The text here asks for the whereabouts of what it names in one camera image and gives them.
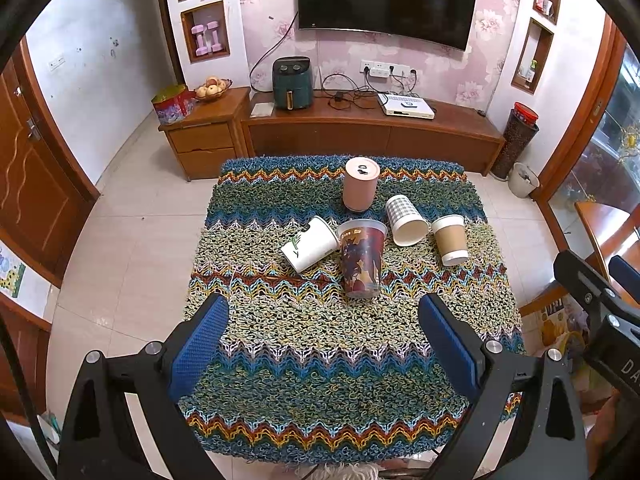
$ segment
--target fruit bowl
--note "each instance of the fruit bowl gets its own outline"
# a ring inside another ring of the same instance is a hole
[[[221,79],[221,81],[224,81],[226,83],[226,87],[224,90],[218,92],[217,94],[207,95],[204,97],[198,97],[196,95],[196,100],[203,103],[210,103],[212,101],[217,101],[218,99],[220,99],[225,94],[225,92],[231,88],[231,85],[233,84],[233,81],[231,79]]]

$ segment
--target dumbbell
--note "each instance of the dumbbell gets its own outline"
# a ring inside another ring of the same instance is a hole
[[[221,43],[218,41],[218,27],[220,24],[218,22],[209,22],[207,23],[207,28],[211,31],[211,50],[213,52],[218,52],[222,50],[223,47]]]
[[[196,49],[196,56],[204,56],[211,52],[211,47],[205,43],[204,31],[207,30],[204,25],[195,25],[191,27],[191,33],[196,36],[198,47]]]

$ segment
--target bedside cabinet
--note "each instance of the bedside cabinet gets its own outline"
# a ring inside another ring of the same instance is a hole
[[[228,158],[249,156],[240,119],[248,116],[249,89],[230,88],[217,101],[198,103],[172,124],[160,124],[187,180],[216,178]]]

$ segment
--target black trash can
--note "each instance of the black trash can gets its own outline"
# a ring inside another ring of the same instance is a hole
[[[491,174],[499,180],[507,180],[511,168],[538,131],[537,124],[527,124],[512,109],[504,129],[505,143],[495,159]]]

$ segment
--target kraft paper cup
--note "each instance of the kraft paper cup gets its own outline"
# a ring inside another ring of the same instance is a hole
[[[431,223],[436,237],[442,264],[446,267],[463,264],[469,258],[466,248],[465,218],[460,215],[447,215]]]
[[[362,213],[369,209],[376,195],[380,167],[366,156],[350,158],[344,167],[342,201],[347,209]]]
[[[314,216],[306,228],[293,235],[280,250],[296,272],[302,272],[338,247],[334,230],[319,216]]]
[[[429,234],[429,224],[405,195],[391,197],[385,210],[396,245],[415,245]]]
[[[349,220],[338,226],[340,268],[349,298],[380,294],[386,225],[377,220]]]

